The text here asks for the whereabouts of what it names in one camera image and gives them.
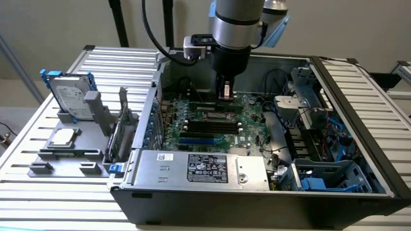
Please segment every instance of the sticker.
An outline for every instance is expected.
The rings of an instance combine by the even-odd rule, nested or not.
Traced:
[[[188,154],[187,166],[190,182],[228,183],[227,156]]]
[[[156,160],[166,160],[166,161],[172,161],[174,160],[174,154],[172,153],[159,153],[156,155]]]
[[[78,119],[94,119],[88,104],[84,101],[83,91],[79,88],[66,86],[58,86],[56,89],[68,113]]]

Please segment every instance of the blue plastic clip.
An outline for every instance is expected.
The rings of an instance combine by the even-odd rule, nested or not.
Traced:
[[[287,15],[283,18],[283,21],[280,22],[280,24],[278,25],[276,29],[274,30],[272,34],[270,35],[268,39],[266,40],[266,42],[263,43],[264,47],[275,47],[278,44],[278,41],[280,40],[280,37],[283,35],[283,32],[286,30],[287,24],[290,21],[290,15]]]
[[[342,157],[343,157],[343,151],[344,151],[344,148],[343,148],[343,146],[340,145],[339,155],[338,155],[338,157],[335,158],[335,162],[339,162],[339,161],[340,161],[340,159],[342,159]]]
[[[47,89],[51,89],[51,84],[50,84],[50,82],[48,82],[48,80],[47,80],[46,72],[47,72],[46,69],[42,69],[42,70],[40,70],[40,77],[42,77],[42,80],[43,80],[43,82],[44,82],[44,84],[46,84]]]
[[[95,76],[92,75],[91,72],[88,72],[86,76],[88,77],[90,89],[91,89],[91,90],[98,90],[98,85],[96,85],[96,81],[95,81]]]
[[[356,184],[347,186],[346,188],[327,188],[324,180],[322,178],[304,178],[302,180],[302,186],[304,191],[318,191],[318,192],[343,192],[354,193],[359,186]]]
[[[55,76],[55,77],[59,77],[63,75],[63,71],[50,71],[47,73],[48,76]]]
[[[214,0],[210,5],[208,17],[214,18],[216,16],[216,1]]]
[[[120,165],[111,165],[110,168],[108,168],[108,173],[112,174],[118,174],[118,173],[122,173],[122,168],[120,168]]]
[[[324,116],[324,119],[328,119],[328,121],[330,121],[331,123],[334,123],[336,126],[339,126],[339,129],[340,129],[340,130],[344,129],[344,124],[339,123],[335,119],[332,119],[332,118],[330,118],[330,117],[327,117],[327,116]]]

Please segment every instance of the wires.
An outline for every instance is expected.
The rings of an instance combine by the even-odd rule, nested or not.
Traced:
[[[274,152],[280,151],[280,150],[284,149],[284,148],[288,148],[288,146],[286,146],[286,147],[280,147],[280,148],[274,149],[274,150],[272,150],[272,149],[271,149],[271,150],[267,150],[267,149],[264,148],[264,143],[266,143],[267,139],[270,139],[270,138],[271,138],[271,136],[267,136],[266,139],[263,140],[263,143],[259,144],[260,147],[262,147],[262,149],[263,149],[264,151],[274,153]]]
[[[308,109],[306,109],[298,116],[296,116],[296,119],[298,118],[300,118],[302,117],[302,115],[307,112],[307,111],[310,111],[310,109],[314,109],[314,107],[311,107],[311,108],[308,108]]]
[[[256,47],[251,47],[252,50],[259,48],[263,45],[264,38],[267,36],[267,30],[268,30],[268,23],[263,22],[262,33],[260,33],[260,40],[259,40],[258,46]]]
[[[286,126],[286,124],[284,124],[284,122],[283,122],[283,119],[282,119],[280,115],[278,114],[278,110],[276,110],[276,107],[275,107],[275,102],[272,102],[272,101],[264,101],[264,103],[262,104],[262,110],[264,111],[264,105],[266,105],[267,103],[274,104],[274,107],[270,107],[270,110],[268,110],[268,111],[270,111],[270,112],[274,112],[278,121],[280,122],[280,124],[282,124],[284,130],[287,131],[287,130],[288,130],[288,127]]]
[[[14,133],[15,136],[18,136],[18,134],[14,132],[14,130],[11,129],[11,127],[10,127],[7,124],[4,124],[4,123],[2,123],[2,122],[0,122],[0,124],[4,125],[4,126],[7,127],[7,129],[11,131],[11,133]]]
[[[198,60],[194,60],[191,63],[187,63],[184,61],[178,60],[175,57],[172,57],[171,54],[167,53],[167,51],[164,50],[164,48],[162,47],[159,41],[155,39],[154,36],[154,32],[150,28],[148,25],[148,20],[147,20],[147,12],[146,12],[146,0],[142,0],[142,17],[143,17],[143,24],[144,24],[144,28],[147,31],[147,35],[151,39],[151,41],[154,42],[155,47],[159,49],[159,51],[162,52],[162,54],[170,58],[170,60],[172,60],[175,63],[178,63],[182,66],[194,66],[198,63]]]
[[[343,152],[344,152],[344,147],[340,145],[340,149],[339,149],[339,155],[335,158],[335,162],[339,162],[342,157],[343,157]]]
[[[282,148],[278,148],[278,149],[272,150],[272,152],[278,152],[278,151],[280,151],[280,150],[284,149],[284,148],[288,148],[288,146],[282,147]]]
[[[330,126],[330,117],[328,117],[328,111],[326,110],[326,116],[327,116],[327,124],[326,124],[326,130],[324,130],[324,139],[323,139],[323,146],[322,146],[322,148],[323,148],[323,157],[324,157],[324,154],[326,154],[326,148],[324,148],[324,146],[326,146],[326,138],[327,138],[327,134],[328,134],[328,126]]]
[[[264,37],[262,36],[262,39],[259,40],[258,46],[251,47],[251,49],[254,50],[254,49],[259,48],[263,45],[263,42],[264,42]]]
[[[288,77],[287,77],[288,74],[287,74],[287,72],[283,69],[275,68],[275,69],[271,69],[270,71],[267,71],[266,74],[264,74],[264,77],[263,77],[263,81],[264,81],[264,95],[267,95],[267,78],[268,78],[268,75],[271,74],[271,72],[275,72],[275,71],[280,72],[284,75],[284,77],[286,77],[286,82],[288,81]],[[280,87],[276,79],[272,78],[272,81],[276,84],[276,87],[278,87],[279,91],[282,92],[283,88]]]

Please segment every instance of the warning label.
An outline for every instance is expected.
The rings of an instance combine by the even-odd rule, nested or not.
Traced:
[[[190,182],[228,183],[224,155],[188,154],[187,180]]]

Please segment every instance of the metal workbench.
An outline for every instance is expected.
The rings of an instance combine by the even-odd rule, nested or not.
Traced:
[[[112,111],[120,108],[119,88],[127,86],[128,105],[134,112],[140,113],[156,71],[155,57],[155,50],[96,47],[92,51],[83,51],[68,71],[92,71],[103,103]],[[324,64],[403,180],[411,187],[410,119],[405,120],[395,104],[390,104],[393,100],[379,91],[379,87],[356,67],[332,61]],[[351,70],[348,77],[344,76],[347,72],[340,73],[343,70]],[[58,110],[56,101],[48,96],[0,157],[0,227],[99,231],[196,230],[159,226],[136,228],[128,223],[108,192],[106,178],[27,176],[28,166],[38,157],[36,152],[43,148],[59,122]],[[402,209],[389,217],[369,217],[346,230],[409,231],[411,208]]]

